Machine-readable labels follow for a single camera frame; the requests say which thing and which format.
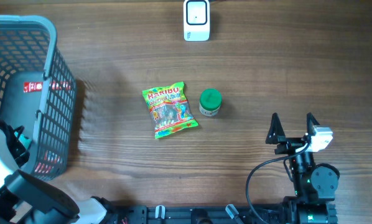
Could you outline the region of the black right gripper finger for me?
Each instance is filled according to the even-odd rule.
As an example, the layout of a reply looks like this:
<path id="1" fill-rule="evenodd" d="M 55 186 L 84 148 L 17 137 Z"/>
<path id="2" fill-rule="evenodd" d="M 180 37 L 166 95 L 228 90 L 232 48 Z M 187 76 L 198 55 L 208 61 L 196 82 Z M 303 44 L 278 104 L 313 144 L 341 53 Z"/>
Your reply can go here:
<path id="1" fill-rule="evenodd" d="M 279 115 L 277 113 L 272 114 L 271 125 L 265 140 L 266 144 L 279 144 L 286 142 L 286 135 L 282 128 Z"/>
<path id="2" fill-rule="evenodd" d="M 319 122 L 315 119 L 312 113 L 307 113 L 307 133 L 309 136 L 314 136 L 316 133 L 316 126 L 319 125 Z"/>

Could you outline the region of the green lid jar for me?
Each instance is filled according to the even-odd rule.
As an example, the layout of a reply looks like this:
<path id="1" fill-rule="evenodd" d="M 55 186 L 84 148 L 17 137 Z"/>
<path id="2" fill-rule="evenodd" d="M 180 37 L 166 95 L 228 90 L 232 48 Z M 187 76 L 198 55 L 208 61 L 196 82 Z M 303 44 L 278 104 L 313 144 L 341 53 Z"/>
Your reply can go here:
<path id="1" fill-rule="evenodd" d="M 214 88 L 204 90 L 199 99 L 199 110 L 205 116 L 215 116 L 222 104 L 221 93 Z"/>

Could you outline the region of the Haribo gummy candy bag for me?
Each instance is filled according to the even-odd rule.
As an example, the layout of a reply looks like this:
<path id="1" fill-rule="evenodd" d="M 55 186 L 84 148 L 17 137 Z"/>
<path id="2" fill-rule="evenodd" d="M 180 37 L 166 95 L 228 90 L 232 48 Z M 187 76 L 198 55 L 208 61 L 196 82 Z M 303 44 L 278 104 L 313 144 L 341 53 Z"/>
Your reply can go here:
<path id="1" fill-rule="evenodd" d="M 154 122 L 156 139 L 198 126 L 197 120 L 190 112 L 184 87 L 184 82 L 177 82 L 142 91 Z"/>

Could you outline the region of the red Nescafe coffee stick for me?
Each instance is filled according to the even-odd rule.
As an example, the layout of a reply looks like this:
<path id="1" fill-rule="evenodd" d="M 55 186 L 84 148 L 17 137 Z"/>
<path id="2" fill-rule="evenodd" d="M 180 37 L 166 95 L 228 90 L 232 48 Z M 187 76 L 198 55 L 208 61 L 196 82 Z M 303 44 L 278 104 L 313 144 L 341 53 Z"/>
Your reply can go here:
<path id="1" fill-rule="evenodd" d="M 32 93 L 42 91 L 44 87 L 43 82 L 24 82 L 23 92 Z M 51 90 L 71 90 L 72 84 L 70 82 L 51 82 L 48 84 Z"/>

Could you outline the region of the teal tissue packet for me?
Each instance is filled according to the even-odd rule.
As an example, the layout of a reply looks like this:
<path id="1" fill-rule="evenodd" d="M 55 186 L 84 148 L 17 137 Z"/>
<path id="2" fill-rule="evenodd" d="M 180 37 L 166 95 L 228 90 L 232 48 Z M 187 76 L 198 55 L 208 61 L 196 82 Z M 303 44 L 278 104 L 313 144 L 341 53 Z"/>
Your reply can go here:
<path id="1" fill-rule="evenodd" d="M 30 145 L 32 143 L 32 140 L 28 137 L 25 137 L 23 134 L 20 134 L 19 132 L 15 132 L 14 135 L 19 138 L 20 143 L 24 146 L 26 150 L 30 148 Z"/>

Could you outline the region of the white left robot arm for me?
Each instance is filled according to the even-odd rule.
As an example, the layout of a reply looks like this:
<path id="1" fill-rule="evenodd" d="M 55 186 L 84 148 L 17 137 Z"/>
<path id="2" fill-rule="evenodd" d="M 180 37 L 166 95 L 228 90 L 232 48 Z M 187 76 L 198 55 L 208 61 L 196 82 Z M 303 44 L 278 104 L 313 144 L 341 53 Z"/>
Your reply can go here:
<path id="1" fill-rule="evenodd" d="M 60 189 L 21 171 L 0 129 L 0 223 L 10 223 L 19 203 L 30 210 L 19 223 L 102 223 L 107 209 L 95 198 L 76 202 Z"/>

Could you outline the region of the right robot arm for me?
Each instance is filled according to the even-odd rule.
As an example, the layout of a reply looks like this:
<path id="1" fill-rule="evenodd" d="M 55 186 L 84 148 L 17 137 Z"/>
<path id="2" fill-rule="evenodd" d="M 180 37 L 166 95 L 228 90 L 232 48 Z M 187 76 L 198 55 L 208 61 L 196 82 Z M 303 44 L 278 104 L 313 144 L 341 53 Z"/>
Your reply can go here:
<path id="1" fill-rule="evenodd" d="M 340 178 L 339 170 L 330 164 L 316 164 L 314 153 L 325 149 L 333 139 L 333 131 L 307 114 L 307 132 L 300 138 L 288 138 L 279 116 L 274 113 L 266 143 L 275 144 L 275 153 L 284 154 L 286 172 L 293 183 L 295 196 L 284 197 L 280 223 L 337 223 L 332 202 Z"/>

